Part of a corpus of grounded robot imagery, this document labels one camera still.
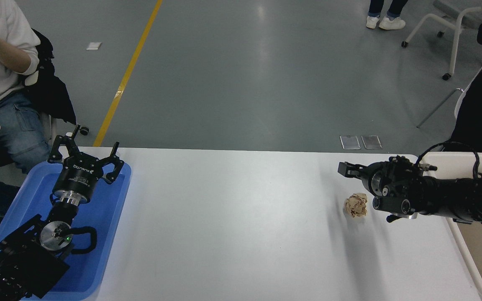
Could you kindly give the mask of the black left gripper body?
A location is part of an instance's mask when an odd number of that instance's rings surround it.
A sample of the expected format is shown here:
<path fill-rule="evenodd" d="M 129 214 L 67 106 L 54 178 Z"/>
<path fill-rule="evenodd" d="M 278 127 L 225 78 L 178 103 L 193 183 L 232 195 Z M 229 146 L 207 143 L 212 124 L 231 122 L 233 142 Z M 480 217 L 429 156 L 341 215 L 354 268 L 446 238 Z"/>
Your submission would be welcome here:
<path fill-rule="evenodd" d="M 99 179 L 104 176 L 103 167 L 109 164 L 115 164 L 115 156 L 99 159 L 74 155 L 65 158 L 52 194 L 62 198 L 63 193 L 73 192 L 80 195 L 80 201 L 90 201 Z"/>

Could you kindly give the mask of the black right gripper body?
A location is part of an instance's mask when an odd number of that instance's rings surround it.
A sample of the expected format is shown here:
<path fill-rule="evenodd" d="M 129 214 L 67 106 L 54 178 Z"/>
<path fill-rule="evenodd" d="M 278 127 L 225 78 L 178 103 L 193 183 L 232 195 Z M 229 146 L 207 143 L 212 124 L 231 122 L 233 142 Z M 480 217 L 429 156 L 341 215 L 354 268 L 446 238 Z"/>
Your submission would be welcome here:
<path fill-rule="evenodd" d="M 424 190 L 423 170 L 405 156 L 369 164 L 369 192 L 374 197 L 417 199 Z"/>

